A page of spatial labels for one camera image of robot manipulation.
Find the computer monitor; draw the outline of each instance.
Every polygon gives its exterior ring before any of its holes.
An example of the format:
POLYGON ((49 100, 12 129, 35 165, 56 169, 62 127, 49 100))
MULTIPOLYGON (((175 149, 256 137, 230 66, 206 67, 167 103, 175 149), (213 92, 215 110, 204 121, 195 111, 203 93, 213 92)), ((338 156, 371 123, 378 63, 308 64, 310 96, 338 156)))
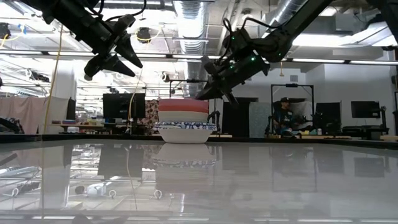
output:
POLYGON ((351 114, 353 118, 380 118, 378 101, 352 101, 351 114))
POLYGON ((315 110, 317 113, 321 113, 323 119, 328 121, 341 122, 340 116, 340 102, 337 103, 317 103, 315 110))
MULTIPOLYGON (((104 118, 127 119, 132 93, 108 93, 103 95, 104 118)), ((145 93, 136 93, 131 104, 132 118, 145 118, 145 93)))

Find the gray curtain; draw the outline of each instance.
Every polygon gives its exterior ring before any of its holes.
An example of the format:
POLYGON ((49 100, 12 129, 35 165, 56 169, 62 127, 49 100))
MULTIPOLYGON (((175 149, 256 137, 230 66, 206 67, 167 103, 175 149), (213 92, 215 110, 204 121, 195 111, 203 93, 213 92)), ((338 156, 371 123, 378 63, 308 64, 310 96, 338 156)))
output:
POLYGON ((270 103, 252 102, 249 105, 249 132, 250 138, 264 138, 268 125, 268 116, 271 115, 270 103))

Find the wooden desk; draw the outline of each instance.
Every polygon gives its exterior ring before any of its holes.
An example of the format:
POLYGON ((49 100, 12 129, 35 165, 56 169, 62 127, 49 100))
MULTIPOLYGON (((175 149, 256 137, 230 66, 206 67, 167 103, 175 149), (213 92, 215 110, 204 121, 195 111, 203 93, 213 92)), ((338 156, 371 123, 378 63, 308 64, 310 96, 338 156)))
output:
POLYGON ((398 136, 380 136, 383 141, 398 141, 398 136))

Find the pink bowl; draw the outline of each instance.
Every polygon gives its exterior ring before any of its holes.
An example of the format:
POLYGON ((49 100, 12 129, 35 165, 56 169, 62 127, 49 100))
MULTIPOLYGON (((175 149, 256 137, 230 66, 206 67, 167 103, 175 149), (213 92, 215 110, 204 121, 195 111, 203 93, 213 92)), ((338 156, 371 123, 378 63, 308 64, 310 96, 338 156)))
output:
POLYGON ((201 108, 209 108, 209 102, 208 101, 202 101, 202 100, 193 100, 193 99, 162 99, 159 100, 159 106, 162 105, 167 105, 167 106, 174 106, 174 105, 179 105, 179 106, 197 106, 201 108))

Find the white bowl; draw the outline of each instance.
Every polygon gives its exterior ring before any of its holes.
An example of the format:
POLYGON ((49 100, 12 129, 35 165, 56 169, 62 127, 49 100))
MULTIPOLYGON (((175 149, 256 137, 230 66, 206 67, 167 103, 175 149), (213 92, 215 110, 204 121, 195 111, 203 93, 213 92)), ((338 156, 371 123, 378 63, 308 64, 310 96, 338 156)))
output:
POLYGON ((193 111, 159 111, 159 121, 196 121, 206 122, 208 113, 193 111))
POLYGON ((212 130, 205 129, 160 129, 163 140, 168 143, 201 144, 210 137, 212 130))

